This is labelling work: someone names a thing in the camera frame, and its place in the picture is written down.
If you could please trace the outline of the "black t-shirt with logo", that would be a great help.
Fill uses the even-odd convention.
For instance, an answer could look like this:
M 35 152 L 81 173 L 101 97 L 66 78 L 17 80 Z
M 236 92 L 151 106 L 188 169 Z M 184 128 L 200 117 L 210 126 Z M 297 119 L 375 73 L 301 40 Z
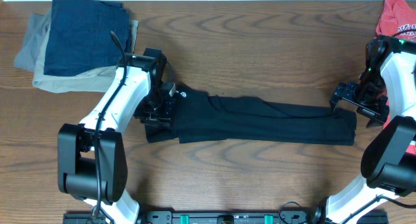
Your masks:
M 270 103 L 258 97 L 220 97 L 177 88 L 172 125 L 146 126 L 149 143 L 227 139 L 353 145 L 357 117 L 344 109 Z

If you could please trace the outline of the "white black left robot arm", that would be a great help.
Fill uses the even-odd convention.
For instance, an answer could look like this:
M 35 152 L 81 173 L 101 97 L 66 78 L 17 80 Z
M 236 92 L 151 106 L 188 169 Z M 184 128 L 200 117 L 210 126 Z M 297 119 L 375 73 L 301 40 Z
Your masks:
M 173 82 L 163 82 L 166 57 L 159 49 L 126 53 L 97 106 L 78 124 L 58 132 L 58 188 L 92 206 L 90 214 L 64 214 L 64 223 L 145 223 L 146 215 L 125 189 L 123 135 L 137 118 L 147 127 L 172 126 Z

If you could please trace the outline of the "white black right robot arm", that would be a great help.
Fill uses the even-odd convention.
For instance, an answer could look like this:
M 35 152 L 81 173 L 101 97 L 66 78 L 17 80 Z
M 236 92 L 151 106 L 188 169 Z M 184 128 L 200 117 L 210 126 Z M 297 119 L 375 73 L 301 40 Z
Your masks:
M 382 131 L 365 149 L 360 174 L 343 190 L 331 195 L 311 213 L 309 223 L 359 223 L 377 206 L 399 202 L 415 192 L 415 42 L 379 35 L 366 45 L 365 71 L 360 82 L 340 83 L 330 98 L 334 109 L 340 100 L 357 106 L 368 126 Z

